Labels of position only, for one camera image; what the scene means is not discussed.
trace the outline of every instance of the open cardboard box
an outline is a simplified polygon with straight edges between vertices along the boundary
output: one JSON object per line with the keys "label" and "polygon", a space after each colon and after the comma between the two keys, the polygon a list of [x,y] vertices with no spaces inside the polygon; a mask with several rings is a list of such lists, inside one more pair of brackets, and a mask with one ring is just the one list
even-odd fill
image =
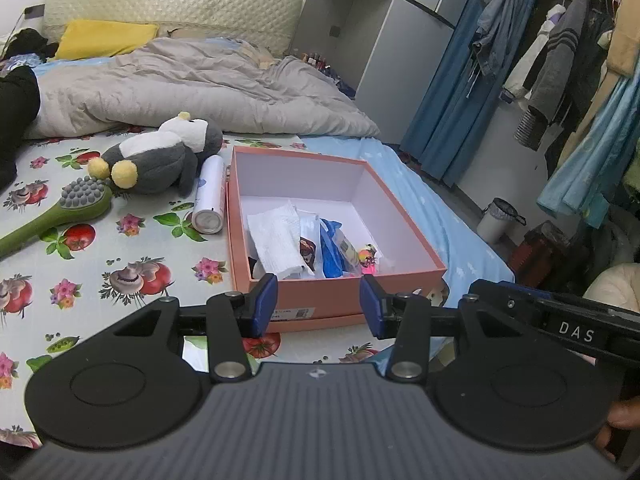
{"label": "open cardboard box", "polygon": [[[246,216],[285,205],[287,200],[300,210],[340,222],[356,250],[373,244],[381,256],[376,278],[387,292],[420,288],[427,295],[440,283],[444,264],[368,162],[235,146],[227,222],[236,290],[248,292],[258,282],[249,268]],[[271,321],[268,332],[364,323],[359,281],[359,276],[279,281],[272,317],[279,320]]]}

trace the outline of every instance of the trash can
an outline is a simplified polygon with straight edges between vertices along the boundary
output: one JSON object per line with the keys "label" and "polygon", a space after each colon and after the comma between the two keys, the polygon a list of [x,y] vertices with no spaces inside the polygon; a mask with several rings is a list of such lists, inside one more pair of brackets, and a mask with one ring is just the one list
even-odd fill
{"label": "trash can", "polygon": [[495,244],[513,221],[527,225],[526,219],[518,215],[514,206],[506,200],[494,198],[484,210],[484,216],[478,224],[476,233],[488,244]]}

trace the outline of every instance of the stuffed penguin toy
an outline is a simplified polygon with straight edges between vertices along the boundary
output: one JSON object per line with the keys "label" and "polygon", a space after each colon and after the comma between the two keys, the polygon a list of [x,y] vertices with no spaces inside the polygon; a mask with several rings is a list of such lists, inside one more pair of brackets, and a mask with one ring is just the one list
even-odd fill
{"label": "stuffed penguin toy", "polygon": [[214,123],[191,120],[187,112],[162,123],[156,132],[138,134],[111,146],[89,161],[89,175],[111,177],[120,189],[140,194],[160,193],[175,182],[178,193],[191,193],[198,168],[219,152],[222,131]]}

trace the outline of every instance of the light blue bedsheet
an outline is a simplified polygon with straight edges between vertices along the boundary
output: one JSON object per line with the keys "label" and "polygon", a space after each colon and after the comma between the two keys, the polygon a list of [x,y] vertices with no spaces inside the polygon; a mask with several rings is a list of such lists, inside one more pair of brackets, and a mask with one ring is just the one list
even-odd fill
{"label": "light blue bedsheet", "polygon": [[[361,158],[369,162],[384,180],[447,267],[449,285],[445,306],[455,308],[475,280],[513,282],[513,273],[422,179],[406,167],[394,150],[377,139],[346,137],[302,137],[309,150],[325,155]],[[444,338],[431,339],[431,357]],[[369,358],[384,373],[390,349]]]}
{"label": "light blue bedsheet", "polygon": [[[219,43],[223,46],[227,46],[232,49],[240,48],[240,44],[237,41],[230,40],[228,38],[209,38],[204,41],[205,43]],[[36,68],[33,69],[33,73],[36,75],[36,77],[39,77],[41,75],[45,75],[49,70],[57,66],[102,65],[108,62],[110,59],[113,59],[113,57],[90,57],[89,59],[78,59],[75,61],[59,59],[57,61],[49,61],[47,63],[38,65]]]}

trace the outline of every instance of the blue curtain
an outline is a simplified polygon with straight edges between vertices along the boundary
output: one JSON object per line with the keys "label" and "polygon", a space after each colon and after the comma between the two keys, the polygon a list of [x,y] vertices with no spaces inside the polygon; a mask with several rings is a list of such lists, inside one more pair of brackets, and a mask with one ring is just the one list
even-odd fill
{"label": "blue curtain", "polygon": [[480,145],[535,1],[516,0],[504,61],[495,76],[480,75],[473,87],[468,81],[472,65],[469,46],[483,7],[480,0],[466,1],[438,70],[400,144],[426,173],[448,186],[462,176]]}

